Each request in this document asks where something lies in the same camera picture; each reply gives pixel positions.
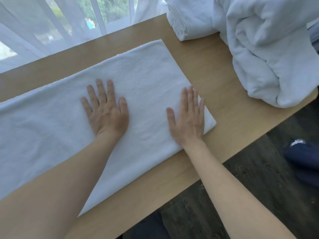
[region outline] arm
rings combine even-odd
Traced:
[[[233,239],[295,239],[293,234],[264,207],[209,151],[203,142],[204,101],[190,87],[181,94],[177,123],[167,108],[170,132],[188,154],[229,236]]]
[[[129,123],[125,99],[121,110],[116,106],[112,81],[107,99],[101,80],[97,87],[99,98],[87,87],[93,110],[81,99],[96,139],[0,201],[0,238],[63,238],[78,217]]]

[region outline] wooden table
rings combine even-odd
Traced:
[[[217,121],[205,140],[225,162],[316,98],[315,90],[293,108],[274,108],[249,98],[218,34],[180,42],[161,15],[0,74],[0,102],[60,80],[107,58],[162,39],[185,76],[205,97]],[[67,238],[114,239],[199,179],[181,151],[78,218]]]

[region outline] forearm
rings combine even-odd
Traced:
[[[295,238],[219,161],[203,141],[185,147],[229,236]]]
[[[98,137],[81,152],[0,202],[0,237],[62,238],[78,217],[117,140]]]

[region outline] white curtain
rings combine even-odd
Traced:
[[[0,73],[165,12],[163,0],[0,0]]]

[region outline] dark floor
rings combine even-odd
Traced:
[[[224,163],[298,239],[319,238],[319,190],[298,181],[284,159],[293,139],[319,143],[319,100]],[[201,181],[160,208],[172,239],[229,238]]]

